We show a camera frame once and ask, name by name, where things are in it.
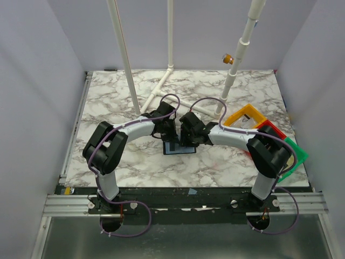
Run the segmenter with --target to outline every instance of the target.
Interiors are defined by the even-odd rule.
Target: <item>yellow square frame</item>
[[[250,118],[253,118],[257,122],[254,128],[258,127],[261,123],[267,120],[267,118],[263,116],[257,109],[255,109],[253,105],[247,104],[241,110],[235,112],[232,116],[228,117],[228,119],[224,123],[224,126],[230,126],[236,120],[241,118],[244,114],[246,114]]]

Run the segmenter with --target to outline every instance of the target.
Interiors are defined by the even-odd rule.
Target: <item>black mounting plate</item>
[[[246,224],[247,212],[278,212],[272,205],[277,197],[271,195],[262,206],[250,200],[250,191],[232,188],[120,188],[115,201],[141,201],[148,205],[153,215],[152,224]],[[119,205],[110,205],[101,197],[90,199],[95,207],[89,214],[120,214]],[[237,201],[237,207],[231,201]],[[146,224],[148,213],[138,205],[123,205],[126,224]]]

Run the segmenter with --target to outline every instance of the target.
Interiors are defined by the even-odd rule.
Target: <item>white marble surface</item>
[[[141,106],[164,73],[133,71]],[[225,76],[226,71],[174,71],[162,90],[188,101],[207,96],[219,97]],[[156,108],[159,100],[155,98],[148,110]],[[238,72],[229,93],[226,118],[248,103],[294,139],[273,71]],[[216,107],[211,100],[200,104],[210,110]],[[178,116],[186,111],[185,107],[180,108]],[[117,124],[135,118],[124,72],[94,72],[67,171],[66,186],[96,186],[94,174],[88,170],[81,152],[98,123],[107,121]],[[202,119],[204,122],[212,120],[206,115],[202,115]],[[127,144],[116,169],[118,185],[123,187],[250,187],[256,174],[251,158],[239,149],[202,145],[196,154],[163,155],[161,140],[152,137]],[[308,186],[304,166],[300,166],[280,185]]]

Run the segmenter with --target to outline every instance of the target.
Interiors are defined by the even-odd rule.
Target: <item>white pvc pipe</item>
[[[164,95],[166,95],[166,94],[168,94],[168,93],[165,93],[165,92],[163,92],[163,91],[159,91],[159,93],[158,93],[158,95],[160,95],[160,96],[164,96]],[[174,97],[174,96],[167,96],[166,98],[167,98],[168,100],[177,102],[177,98]],[[193,103],[191,103],[191,102],[189,102],[189,101],[185,101],[185,100],[183,100],[183,99],[180,99],[180,103],[181,103],[181,105],[186,106],[187,108],[189,108],[189,107],[192,106],[192,104],[193,104]],[[204,108],[202,108],[202,107],[200,107],[200,106],[194,105],[194,106],[193,106],[193,110],[198,111],[198,112],[201,112],[201,113],[204,113],[204,114],[206,114],[206,115],[208,115],[208,116],[210,116],[210,117],[216,119],[215,113],[214,113],[214,112],[211,112],[211,111],[209,111],[209,110],[207,110],[207,109],[204,109]]]
[[[140,113],[141,114],[143,114],[146,111],[147,107],[149,107],[150,103],[155,98],[155,96],[159,93],[159,90],[161,89],[162,85],[164,84],[164,82],[170,76],[170,74],[172,72],[173,72],[173,69],[167,69],[167,71],[165,72],[165,74],[162,77],[162,79],[158,82],[158,84],[155,86],[155,88],[153,88],[149,98],[147,98],[146,102],[141,107],[141,109],[140,109]]]
[[[234,62],[226,76],[224,89],[220,95],[220,99],[222,101],[227,100],[229,90],[232,87],[233,82],[236,78],[239,65],[242,62],[246,49],[249,46],[250,37],[252,36],[252,32],[253,32],[256,20],[259,19],[265,3],[266,3],[266,0],[252,0],[252,4],[248,12],[248,20],[246,23],[246,27],[243,31],[242,37],[239,39],[239,42],[236,48]],[[221,103],[218,103],[215,114],[214,114],[216,118],[219,118],[222,108],[223,108],[223,105]]]
[[[252,20],[251,18],[248,18],[246,27],[244,28],[242,40],[243,42],[249,42],[250,37],[252,36],[252,32],[254,30],[254,26],[257,20]]]
[[[123,67],[125,68],[125,74],[126,74],[126,78],[127,78],[130,96],[131,96],[132,102],[133,102],[134,111],[135,111],[135,114],[139,115],[140,114],[140,108],[139,108],[138,99],[136,97],[132,71],[131,71],[130,65],[129,65],[128,55],[127,55],[127,50],[126,50],[126,45],[125,45],[125,39],[123,38],[123,32],[122,32],[122,27],[121,27],[119,12],[118,12],[118,6],[116,4],[116,0],[107,0],[107,3],[108,3],[108,9],[109,9],[110,17],[111,17],[112,22],[113,22],[114,32],[116,34],[116,39],[118,41],[119,49],[121,52]]]
[[[174,0],[168,0],[168,68],[173,68]]]

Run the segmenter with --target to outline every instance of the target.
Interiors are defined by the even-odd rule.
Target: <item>white enclosure panel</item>
[[[318,0],[277,73],[298,143],[310,155],[309,179],[325,195],[340,244],[345,243],[344,9],[343,0]]]
[[[122,69],[105,0],[48,0],[85,70]],[[241,69],[276,69],[316,0],[269,0]],[[227,70],[251,0],[174,0],[175,69]],[[166,0],[118,0],[133,69],[166,69]]]
[[[0,258],[30,258],[85,74],[46,0],[0,8]]]

